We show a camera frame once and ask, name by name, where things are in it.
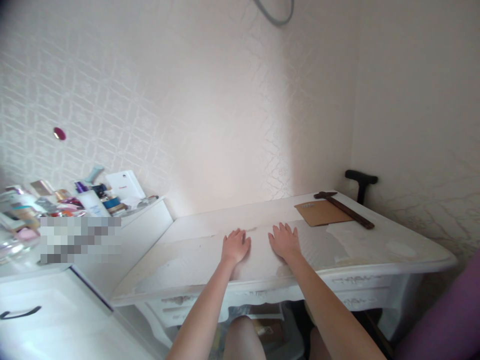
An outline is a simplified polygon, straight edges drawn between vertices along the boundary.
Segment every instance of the black handle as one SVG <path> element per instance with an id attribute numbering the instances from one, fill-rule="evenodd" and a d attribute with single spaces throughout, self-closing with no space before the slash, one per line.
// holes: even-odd
<path id="1" fill-rule="evenodd" d="M 35 314 L 41 308 L 42 308 L 41 306 L 37 306 L 37 307 L 33 308 L 32 310 L 30 310 L 29 312 L 26 312 L 22 315 L 10 316 L 10 317 L 7 317 L 7 315 L 10 314 L 10 311 L 5 311 L 4 313 L 2 313 L 0 315 L 0 320 L 10 320 L 10 319 L 16 319 L 16 318 L 23 318 L 24 316 L 29 316 L 29 315 Z"/>

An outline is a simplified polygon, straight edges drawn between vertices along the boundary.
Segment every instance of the brown envelope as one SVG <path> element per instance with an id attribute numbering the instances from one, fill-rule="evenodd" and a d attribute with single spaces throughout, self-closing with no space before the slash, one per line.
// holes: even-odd
<path id="1" fill-rule="evenodd" d="M 295 208 L 311 227 L 353 220 L 327 200 L 304 202 L 295 205 Z"/>

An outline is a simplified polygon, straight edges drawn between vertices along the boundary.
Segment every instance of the white desk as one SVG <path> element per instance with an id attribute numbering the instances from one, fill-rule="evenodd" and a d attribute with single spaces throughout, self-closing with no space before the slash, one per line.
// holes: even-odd
<path id="1" fill-rule="evenodd" d="M 171 346 L 176 326 L 220 260 L 223 236 L 239 227 L 251 237 L 251 250 L 230 279 L 219 322 L 228 318 L 230 306 L 301 300 L 295 278 L 267 236 L 273 224 L 288 222 L 298 228 L 307 261 L 349 310 L 384 308 L 379 327 L 392 340 L 408 322 L 422 274 L 446 270 L 457 260 L 442 246 L 347 196 L 335 198 L 375 228 L 366 230 L 354 221 L 308 226 L 294 205 L 312 201 L 313 194 L 181 217 L 120 282 L 111 303 L 135 304 L 157 339 Z"/>

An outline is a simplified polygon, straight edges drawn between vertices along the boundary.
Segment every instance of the desk surface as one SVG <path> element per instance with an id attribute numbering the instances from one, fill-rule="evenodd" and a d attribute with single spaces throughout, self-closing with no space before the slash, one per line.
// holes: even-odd
<path id="1" fill-rule="evenodd" d="M 272 251 L 268 232 L 288 222 L 298 228 L 301 251 L 322 277 L 327 274 L 413 274 L 448 269 L 456 258 L 448 250 L 358 204 L 335 198 L 375 224 L 366 230 L 354 221 L 310 227 L 294 208 L 313 194 L 249 204 L 178 218 L 114 291 L 113 305 L 129 305 L 163 296 L 199 293 L 221 256 L 222 239 L 231 230 L 247 230 L 249 255 L 237 265 L 227 290 L 262 290 L 295 280 Z"/>

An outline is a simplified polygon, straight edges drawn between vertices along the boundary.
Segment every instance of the cosmetic bottle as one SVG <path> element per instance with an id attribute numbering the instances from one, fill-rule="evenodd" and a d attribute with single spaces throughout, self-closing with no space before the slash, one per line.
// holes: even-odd
<path id="1" fill-rule="evenodd" d="M 93 190 L 89 190 L 81 181 L 75 182 L 76 196 L 80 200 L 81 204 L 85 208 L 85 211 L 91 216 L 96 218 L 110 217 L 110 213 L 100 201 L 99 197 Z"/>

